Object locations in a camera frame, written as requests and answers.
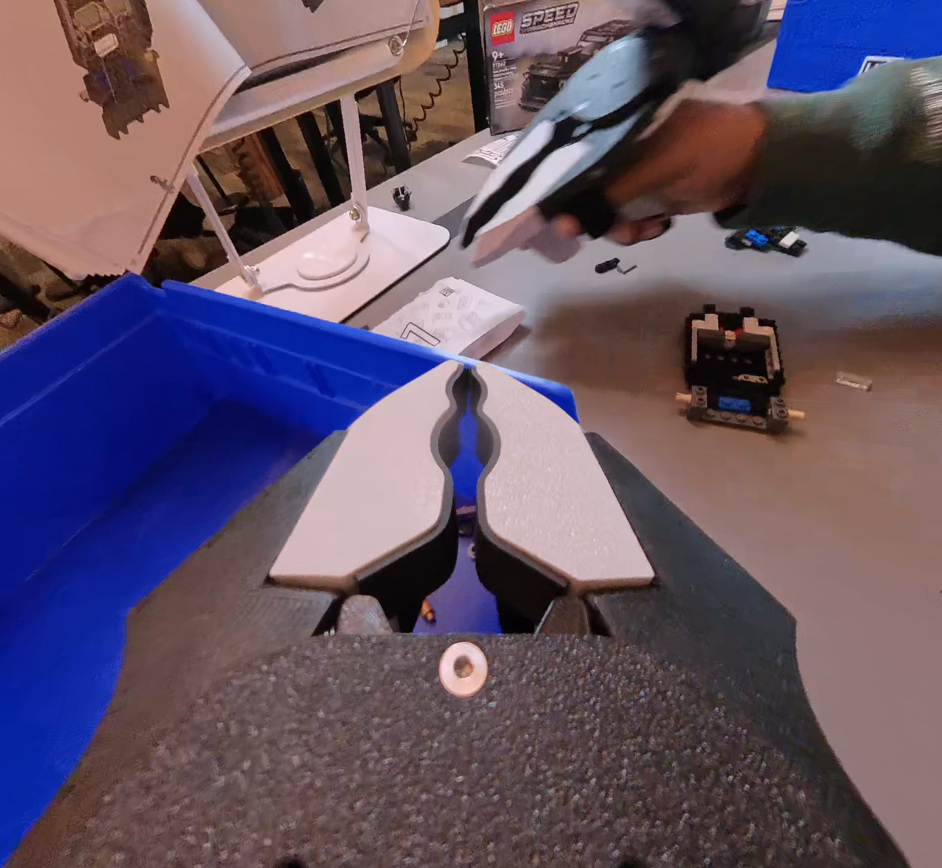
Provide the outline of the blue and black lego assembly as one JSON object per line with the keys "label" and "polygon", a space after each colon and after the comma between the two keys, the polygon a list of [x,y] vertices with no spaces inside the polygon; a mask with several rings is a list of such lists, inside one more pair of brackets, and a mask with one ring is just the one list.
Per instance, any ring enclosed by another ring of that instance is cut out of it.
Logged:
{"label": "blue and black lego assembly", "polygon": [[786,226],[738,229],[725,237],[724,246],[735,251],[774,251],[792,258],[801,257],[808,249],[807,242],[798,232]]}

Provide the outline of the lego instruction booklet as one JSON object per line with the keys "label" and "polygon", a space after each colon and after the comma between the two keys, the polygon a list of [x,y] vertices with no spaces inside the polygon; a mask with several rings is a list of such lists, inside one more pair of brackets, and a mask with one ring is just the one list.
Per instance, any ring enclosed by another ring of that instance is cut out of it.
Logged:
{"label": "lego instruction booklet", "polygon": [[412,68],[435,0],[2,0],[1,233],[139,272],[200,152]]}

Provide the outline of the blue plastic bin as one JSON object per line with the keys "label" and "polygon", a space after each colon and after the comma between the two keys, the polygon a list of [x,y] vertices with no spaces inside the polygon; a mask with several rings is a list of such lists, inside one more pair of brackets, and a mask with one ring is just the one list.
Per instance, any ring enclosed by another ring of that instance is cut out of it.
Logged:
{"label": "blue plastic bin", "polygon": [[786,0],[767,88],[834,90],[879,65],[941,54],[941,0]]}
{"label": "blue plastic bin", "polygon": [[461,364],[118,281],[2,353],[2,866],[575,862],[512,697],[454,640],[322,636],[266,579],[310,455]]}

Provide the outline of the lego set cardboard box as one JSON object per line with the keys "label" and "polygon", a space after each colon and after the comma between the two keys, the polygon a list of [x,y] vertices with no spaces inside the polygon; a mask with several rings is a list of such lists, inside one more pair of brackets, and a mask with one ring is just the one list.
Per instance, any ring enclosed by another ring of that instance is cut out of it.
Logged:
{"label": "lego set cardboard box", "polygon": [[489,128],[523,129],[597,51],[644,26],[672,26],[662,0],[478,0]]}

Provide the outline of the person's right hand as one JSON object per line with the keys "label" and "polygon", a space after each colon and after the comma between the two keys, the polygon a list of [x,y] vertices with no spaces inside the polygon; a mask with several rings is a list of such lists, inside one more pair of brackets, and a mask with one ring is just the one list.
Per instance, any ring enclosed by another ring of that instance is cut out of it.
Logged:
{"label": "person's right hand", "polygon": [[665,233],[677,216],[736,207],[747,193],[768,127],[759,102],[686,99],[635,144],[605,185],[618,215],[605,238],[633,245]]}

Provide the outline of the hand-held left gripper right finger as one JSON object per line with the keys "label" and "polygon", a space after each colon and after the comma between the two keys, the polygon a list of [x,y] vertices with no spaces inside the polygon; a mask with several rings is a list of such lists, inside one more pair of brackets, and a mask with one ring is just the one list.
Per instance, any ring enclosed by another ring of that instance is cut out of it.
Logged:
{"label": "hand-held left gripper right finger", "polygon": [[500,368],[472,378],[481,582],[497,597],[649,586],[654,569],[578,421]]}

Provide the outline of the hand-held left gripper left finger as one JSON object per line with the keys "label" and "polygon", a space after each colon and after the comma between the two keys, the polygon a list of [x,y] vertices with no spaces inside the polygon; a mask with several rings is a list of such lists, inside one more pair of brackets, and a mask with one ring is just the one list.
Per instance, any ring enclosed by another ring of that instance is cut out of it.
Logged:
{"label": "hand-held left gripper left finger", "polygon": [[454,491],[441,437],[455,419],[464,371],[448,359],[347,428],[269,569],[271,581],[353,594],[445,527]]}

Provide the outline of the small white printed sheet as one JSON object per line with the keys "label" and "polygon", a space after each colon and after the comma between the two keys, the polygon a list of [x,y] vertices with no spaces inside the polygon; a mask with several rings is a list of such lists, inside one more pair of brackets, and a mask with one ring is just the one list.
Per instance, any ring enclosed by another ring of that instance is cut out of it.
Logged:
{"label": "small white printed sheet", "polygon": [[488,168],[496,168],[501,161],[509,155],[513,147],[518,143],[523,134],[522,131],[510,132],[493,139],[487,144],[481,144],[465,156],[463,162]]}

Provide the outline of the white printed paper bag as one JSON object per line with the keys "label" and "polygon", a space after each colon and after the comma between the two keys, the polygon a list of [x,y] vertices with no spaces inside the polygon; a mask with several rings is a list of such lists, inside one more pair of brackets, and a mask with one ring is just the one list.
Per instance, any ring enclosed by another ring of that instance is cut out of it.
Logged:
{"label": "white printed paper bag", "polygon": [[465,280],[439,280],[389,318],[375,334],[442,354],[482,359],[520,326],[524,308]]}

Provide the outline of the person's right forearm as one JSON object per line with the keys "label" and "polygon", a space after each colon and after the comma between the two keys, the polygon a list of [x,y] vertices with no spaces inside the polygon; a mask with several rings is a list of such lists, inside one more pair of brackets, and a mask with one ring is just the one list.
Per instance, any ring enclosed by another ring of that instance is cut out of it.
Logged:
{"label": "person's right forearm", "polygon": [[750,188],[718,224],[804,227],[940,257],[940,57],[759,106],[767,127]]}

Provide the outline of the black lego car chassis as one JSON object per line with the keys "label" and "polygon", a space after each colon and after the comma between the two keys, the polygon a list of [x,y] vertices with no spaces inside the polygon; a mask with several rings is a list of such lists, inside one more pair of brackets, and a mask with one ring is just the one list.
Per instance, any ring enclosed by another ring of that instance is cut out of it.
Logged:
{"label": "black lego car chassis", "polygon": [[784,399],[781,339],[774,320],[748,307],[704,305],[686,316],[683,332],[686,389],[677,393],[677,404],[688,421],[777,436],[806,420],[805,413]]}

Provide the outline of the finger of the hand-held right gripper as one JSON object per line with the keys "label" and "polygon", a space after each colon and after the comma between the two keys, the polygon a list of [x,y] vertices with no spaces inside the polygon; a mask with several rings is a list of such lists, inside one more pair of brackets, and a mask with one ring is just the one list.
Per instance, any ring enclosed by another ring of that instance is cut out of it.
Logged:
{"label": "finger of the hand-held right gripper", "polygon": [[[656,109],[657,34],[633,32],[598,51],[524,130],[536,121],[575,115],[610,129],[632,115],[649,115],[651,122]],[[472,247],[472,204],[463,222],[463,247]]]}
{"label": "finger of the hand-held right gripper", "polygon": [[532,123],[472,201],[472,265],[524,249],[567,262],[583,238],[603,237],[620,220],[651,217],[650,198],[615,207],[606,197],[649,127],[649,115],[610,129],[577,115]]}

